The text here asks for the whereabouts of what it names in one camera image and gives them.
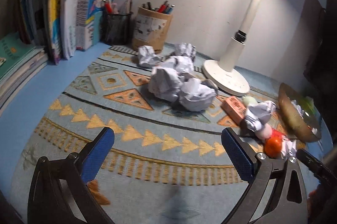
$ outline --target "white lamp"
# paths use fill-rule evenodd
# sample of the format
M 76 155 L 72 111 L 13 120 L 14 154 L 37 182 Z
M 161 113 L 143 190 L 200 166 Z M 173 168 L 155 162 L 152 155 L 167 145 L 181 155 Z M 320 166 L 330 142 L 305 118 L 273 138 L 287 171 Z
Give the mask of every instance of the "white lamp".
M 244 41 L 254 21 L 261 0 L 251 0 L 239 30 L 232 37 L 220 61 L 207 60 L 203 64 L 205 76 L 219 88 L 236 96 L 243 96 L 250 90 L 246 79 L 234 69 L 244 47 Z

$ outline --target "tangerine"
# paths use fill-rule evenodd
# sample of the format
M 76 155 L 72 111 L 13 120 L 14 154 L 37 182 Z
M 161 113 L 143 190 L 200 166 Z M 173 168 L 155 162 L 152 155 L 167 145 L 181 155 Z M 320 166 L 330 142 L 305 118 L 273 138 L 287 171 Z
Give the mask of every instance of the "tangerine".
M 265 153 L 270 158 L 277 158 L 282 150 L 282 140 L 278 137 L 272 137 L 265 141 Z

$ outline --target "blue pen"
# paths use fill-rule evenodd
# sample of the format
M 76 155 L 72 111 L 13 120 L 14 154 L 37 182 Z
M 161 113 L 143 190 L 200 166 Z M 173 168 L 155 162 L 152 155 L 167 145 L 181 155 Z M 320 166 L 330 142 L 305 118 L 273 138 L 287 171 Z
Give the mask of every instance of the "blue pen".
M 175 7 L 175 5 L 171 5 L 171 7 L 170 7 L 170 8 L 168 9 L 168 11 L 166 12 L 166 14 L 171 14 L 174 7 Z

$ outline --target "pink box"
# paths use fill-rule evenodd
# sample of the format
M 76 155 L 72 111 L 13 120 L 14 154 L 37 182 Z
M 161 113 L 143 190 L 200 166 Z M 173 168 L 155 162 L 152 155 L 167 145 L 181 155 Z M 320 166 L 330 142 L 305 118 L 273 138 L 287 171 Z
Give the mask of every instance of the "pink box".
M 243 105 L 242 102 L 240 102 L 237 97 L 232 96 L 226 98 L 223 101 L 221 107 L 226 111 L 228 116 L 230 116 L 237 125 L 240 125 L 240 122 L 245 117 L 246 107 Z

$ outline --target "blue gripper pad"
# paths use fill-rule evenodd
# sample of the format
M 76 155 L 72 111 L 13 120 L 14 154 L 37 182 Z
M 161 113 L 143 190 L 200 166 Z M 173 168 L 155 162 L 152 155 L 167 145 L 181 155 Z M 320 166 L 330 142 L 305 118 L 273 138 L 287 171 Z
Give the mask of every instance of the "blue gripper pad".
M 108 128 L 82 163 L 81 178 L 85 184 L 87 184 L 88 181 L 95 179 L 104 159 L 109 153 L 112 145 L 114 145 L 114 142 L 114 131 L 111 128 Z
M 253 163 L 227 128 L 222 131 L 221 143 L 236 168 L 240 178 L 250 183 L 254 179 Z

